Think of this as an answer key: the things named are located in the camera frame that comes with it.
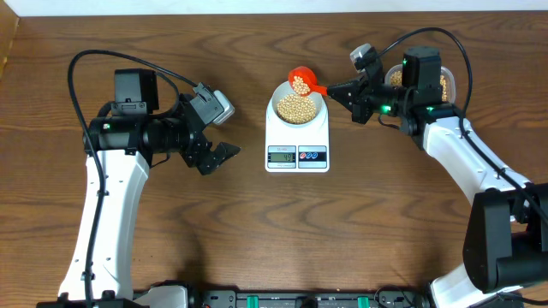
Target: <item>scale display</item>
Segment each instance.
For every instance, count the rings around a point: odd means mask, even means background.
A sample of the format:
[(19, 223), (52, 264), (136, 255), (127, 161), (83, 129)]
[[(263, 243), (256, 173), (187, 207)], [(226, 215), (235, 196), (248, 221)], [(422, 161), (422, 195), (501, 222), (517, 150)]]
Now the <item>scale display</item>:
[(293, 153), (271, 153), (269, 162), (272, 163), (294, 163), (295, 154)]

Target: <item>cable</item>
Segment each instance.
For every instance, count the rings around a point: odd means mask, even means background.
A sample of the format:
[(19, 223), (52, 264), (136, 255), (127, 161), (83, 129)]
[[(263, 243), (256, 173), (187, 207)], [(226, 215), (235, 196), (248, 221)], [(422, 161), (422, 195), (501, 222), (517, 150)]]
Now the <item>cable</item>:
[(171, 107), (171, 109), (169, 109), (165, 112), (162, 112), (161, 114), (151, 115), (151, 118), (153, 118), (153, 119), (161, 119), (161, 118), (172, 116), (177, 111), (177, 107), (179, 107), (179, 104), (181, 103), (181, 101), (179, 100), (179, 88), (177, 88), (176, 84), (173, 83), (173, 81), (171, 81), (171, 79), (167, 78), (162, 73), (155, 72), (155, 74), (156, 74), (156, 76), (159, 76), (160, 78), (165, 80), (165, 82), (170, 84), (170, 86), (175, 90), (175, 103), (173, 104), (173, 107)]
[(384, 123), (383, 120), (381, 119), (382, 116), (383, 116), (382, 114), (378, 115), (378, 119), (377, 119), (378, 122), (380, 123), (380, 125), (400, 130), (400, 127), (395, 125), (395, 124), (386, 124), (386, 123)]
[(508, 175), (506, 175), (506, 173), (504, 172), (504, 169), (498, 167), (473, 141), (472, 139), (470, 139), (470, 137), (468, 136), (468, 131), (464, 129), (464, 118), (466, 118), (466, 111), (468, 109), (468, 106), (470, 104), (470, 98), (472, 97), (472, 84), (473, 84), (473, 79), (472, 79), (472, 67), (470, 65), (470, 60), (468, 59), (468, 55), (466, 53), (466, 50), (464, 49), (464, 46), (462, 46), (461, 42), (458, 40), (458, 38), (455, 37), (455, 35), (453, 35), (453, 33), (443, 29), (443, 28), (439, 28), (439, 27), (424, 27), (424, 28), (421, 28), (421, 29), (418, 29), (418, 30), (415, 30), (411, 33), (407, 33), (405, 35), (403, 35), (402, 37), (400, 37), (399, 39), (396, 40), (396, 42), (390, 44), (388, 47), (384, 48), (383, 51), (381, 51), (379, 54), (378, 54), (378, 57), (381, 57), (383, 56), (385, 53), (387, 53), (388, 51), (390, 51), (392, 48), (394, 48), (395, 46), (397, 46), (398, 44), (400, 44), (401, 42), (403, 42), (405, 39), (408, 39), (412, 36), (414, 36), (415, 34), (418, 34), (418, 33), (423, 33), (423, 32), (429, 32), (429, 31), (432, 31), (432, 32), (440, 32), (440, 33), (443, 33), (445, 35), (447, 35), (448, 37), (450, 37), (453, 42), (455, 42), (456, 46), (459, 48), (459, 50), (461, 51), (462, 53), (462, 57), (464, 58), (464, 62), (466, 63), (466, 69), (468, 71), (468, 91), (467, 91), (467, 95), (466, 95), (466, 100), (464, 102), (464, 107), (462, 108), (462, 113), (459, 115), (459, 128), (461, 129), (461, 132), (462, 132), (462, 136), (464, 137), (464, 139), (470, 144), (470, 146), (478, 153), (478, 155), (481, 156), (481, 158), (483, 158), (487, 164), (489, 164), (489, 166), (491, 166), (503, 179), (505, 179), (511, 186), (513, 186), (515, 188), (515, 190), (519, 193), (521, 193), (521, 195), (523, 195), (523, 197), (525, 197), (525, 199), (527, 200), (527, 202), (529, 202), (529, 204), (531, 205), (531, 208), (539, 215), (540, 219), (542, 220), (543, 223), (546, 224), (546, 226), (548, 226), (548, 215), (546, 215), (546, 213), (539, 207), (539, 205), (537, 204), (537, 202), (533, 199), (533, 197), (531, 195), (529, 195), (518, 183), (516, 183), (512, 178), (510, 178)]
[(104, 117), (104, 116), (107, 116), (112, 108), (112, 103), (114, 102), (108, 102), (108, 103), (105, 103), (103, 105), (103, 107), (101, 107), (101, 109), (99, 110), (99, 112), (97, 113), (97, 117)]
[(498, 297), (502, 300), (516, 300), (520, 301), (525, 304), (530, 305), (546, 305), (548, 306), (548, 300), (535, 300), (535, 299), (526, 299), (522, 297), (521, 295), (513, 294), (513, 293), (505, 293), (501, 292), (498, 294)]
[(154, 168), (154, 167), (156, 167), (156, 166), (158, 166), (160, 163), (165, 163), (165, 162), (169, 161), (170, 158), (171, 158), (171, 153), (169, 153), (169, 152), (165, 153), (165, 159), (164, 159), (164, 160), (161, 160), (161, 161), (159, 161), (159, 162), (157, 162), (157, 163), (154, 163), (154, 164), (151, 166), (151, 169)]
[(380, 300), (377, 299), (377, 295), (378, 295), (378, 293), (379, 293), (381, 290), (386, 289), (387, 287), (392, 287), (392, 288), (396, 289), (397, 291), (400, 291), (400, 293), (403, 295), (403, 298), (410, 304), (410, 306), (409, 306), (409, 307), (406, 307), (406, 308), (412, 308), (412, 307), (414, 307), (413, 302), (412, 302), (411, 300), (409, 300), (408, 296), (403, 292), (403, 290), (401, 290), (397, 285), (391, 285), (391, 284), (390, 284), (390, 285), (386, 285), (386, 286), (380, 287), (380, 288), (377, 290), (377, 292), (375, 292), (375, 294), (373, 295), (373, 300), (376, 300), (379, 306), (382, 306), (382, 308), (386, 308), (386, 306), (384, 306), (383, 304), (381, 304), (381, 303), (380, 303)]
[(414, 90), (416, 88), (416, 86), (410, 86), (406, 91), (405, 91), (405, 97), (403, 97), (403, 113), (404, 114), (407, 114), (408, 113), (408, 99), (409, 99), (409, 93)]
[(99, 190), (97, 191), (97, 205), (95, 207), (95, 213), (93, 215), (93, 221), (92, 221), (92, 229), (89, 236), (89, 242), (87, 244), (87, 251), (86, 251), (86, 265), (84, 269), (84, 288), (86, 293), (86, 306), (88, 308), (92, 308), (92, 258), (93, 258), (93, 248), (95, 247), (95, 238), (97, 237), (97, 228), (98, 228), (98, 221), (101, 214), (101, 209), (103, 207), (103, 200), (104, 195), (107, 193), (105, 191), (105, 178), (104, 178), (104, 172), (103, 167), (101, 166), (101, 162), (99, 161), (97, 152), (95, 151), (95, 148), (93, 147), (93, 143), (90, 137), (89, 130), (87, 129), (86, 119), (84, 118), (84, 115), (82, 114), (82, 110), (80, 109), (80, 105), (78, 104), (78, 99), (76, 98), (76, 92), (74, 90), (74, 66), (85, 55), (108, 55), (108, 56), (117, 56), (120, 58), (128, 59), (137, 63), (141, 63), (143, 65), (146, 65), (150, 68), (154, 68), (162, 73), (171, 75), (173, 77), (176, 77), (179, 80), (185, 81), (192, 87), (196, 87), (197, 85), (193, 83), (191, 80), (188, 80), (187, 78), (173, 73), (165, 68), (161, 68), (156, 64), (152, 64), (148, 61), (141, 60), (134, 56), (128, 56), (124, 55), (119, 52), (114, 51), (108, 51), (108, 50), (84, 50), (80, 53), (78, 53), (72, 61), (70, 62), (68, 66), (68, 73), (67, 73), (67, 81), (68, 81), (68, 92), (70, 93), (70, 99), (72, 100), (72, 104), (74, 106), (74, 111), (76, 112), (76, 116), (78, 117), (78, 121), (80, 122), (82, 126), (82, 131), (84, 132), (84, 136), (86, 137), (86, 143), (89, 147), (89, 151), (91, 152), (91, 156), (93, 157), (93, 161), (95, 162), (95, 166), (97, 167), (97, 173), (98, 173), (98, 179), (99, 179)]

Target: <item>red scoop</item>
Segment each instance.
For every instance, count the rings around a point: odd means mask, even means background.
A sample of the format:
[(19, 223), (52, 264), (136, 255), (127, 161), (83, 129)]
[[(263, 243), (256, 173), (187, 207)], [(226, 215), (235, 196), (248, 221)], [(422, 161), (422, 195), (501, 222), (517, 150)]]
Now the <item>red scoop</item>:
[(307, 67), (298, 67), (294, 68), (289, 72), (289, 84), (291, 87), (293, 87), (293, 81), (295, 80), (295, 76), (301, 77), (305, 83), (310, 88), (310, 92), (318, 92), (321, 95), (327, 96), (327, 88), (325, 86), (318, 86), (318, 78), (316, 78), (316, 75), (314, 72)]

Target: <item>brown wooden surface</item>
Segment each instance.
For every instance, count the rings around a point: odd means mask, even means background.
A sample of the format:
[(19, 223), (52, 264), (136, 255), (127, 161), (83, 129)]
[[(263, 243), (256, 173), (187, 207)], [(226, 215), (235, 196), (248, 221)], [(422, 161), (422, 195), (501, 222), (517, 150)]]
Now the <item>brown wooden surface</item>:
[[(54, 299), (72, 257), (86, 188), (81, 130), (66, 70), (84, 49), (140, 56), (222, 90), (235, 115), (207, 135), (242, 147), (215, 174), (173, 157), (153, 169), (140, 200), (135, 288), (184, 279), (242, 289), (376, 289), (421, 286), (461, 261), (470, 205), (444, 169), (412, 141), (366, 126), (328, 100), (331, 170), (264, 170), (265, 107), (290, 69), (320, 82), (355, 76), (357, 45), (379, 49), (417, 27), (439, 26), (464, 43), (474, 68), (469, 118), (513, 169), (548, 181), (548, 13), (138, 16), (25, 18), (0, 82), (0, 305)], [(411, 44), (442, 49), (456, 76), (466, 69), (438, 34)], [(403, 48), (384, 59), (388, 69)], [(75, 83), (87, 120), (113, 98), (113, 71), (135, 64), (89, 56)], [(161, 106), (172, 91), (159, 85)], [(181, 84), (181, 88), (190, 91)], [(546, 287), (527, 294), (545, 298)]]
[(2, 79), (3, 67), (8, 61), (9, 50), (17, 31), (19, 17), (9, 8), (3, 0), (0, 1), (0, 79)]

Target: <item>plastic container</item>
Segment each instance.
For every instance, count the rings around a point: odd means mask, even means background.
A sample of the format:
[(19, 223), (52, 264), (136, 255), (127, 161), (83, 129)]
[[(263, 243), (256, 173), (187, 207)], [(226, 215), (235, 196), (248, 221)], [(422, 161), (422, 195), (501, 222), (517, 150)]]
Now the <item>plastic container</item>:
[(289, 84), (288, 81), (285, 81), (284, 83), (282, 83), (275, 91), (274, 91), (274, 94), (272, 94), (272, 99), (271, 99), (271, 103), (269, 104), (268, 108), (271, 110), (272, 113), (274, 113), (276, 115), (276, 117), (278, 119), (280, 119), (280, 121), (282, 121), (283, 123), (287, 124), (288, 126), (290, 127), (304, 127), (312, 122), (314, 122), (314, 120), (316, 120), (318, 118), (318, 115), (320, 114), (320, 112), (322, 114), (325, 114), (325, 111), (324, 109), (326, 109), (327, 107), (325, 106), (325, 101), (324, 101), (324, 98), (322, 98), (322, 95), (317, 93), (317, 92), (311, 92), (308, 97), (310, 99), (312, 99), (312, 101), (314, 102), (314, 105), (316, 106), (316, 116), (311, 120), (311, 121), (308, 121), (306, 123), (302, 123), (302, 124), (291, 124), (291, 123), (287, 123), (286, 121), (284, 121), (277, 113), (277, 105), (278, 103), (282, 100), (282, 98), (285, 98), (286, 96), (288, 96), (289, 94), (296, 94), (295, 91), (293, 91), (293, 88), (291, 87), (291, 85)]
[[(401, 72), (402, 71), (402, 68), (403, 66), (401, 64), (398, 64), (396, 66), (394, 66), (393, 68), (391, 68), (388, 73), (386, 73), (386, 76), (384, 77), (384, 83), (386, 85), (389, 85), (390, 84), (390, 77), (395, 73), (395, 72)], [(442, 67), (442, 73), (441, 75), (443, 77), (445, 77), (445, 80), (447, 80), (447, 83), (446, 83), (446, 86), (447, 86), (447, 98), (449, 99), (449, 102), (450, 103), (455, 103), (456, 101), (456, 87), (455, 87), (455, 77), (453, 77), (453, 74), (451, 73), (451, 71), (446, 68), (446, 67)]]

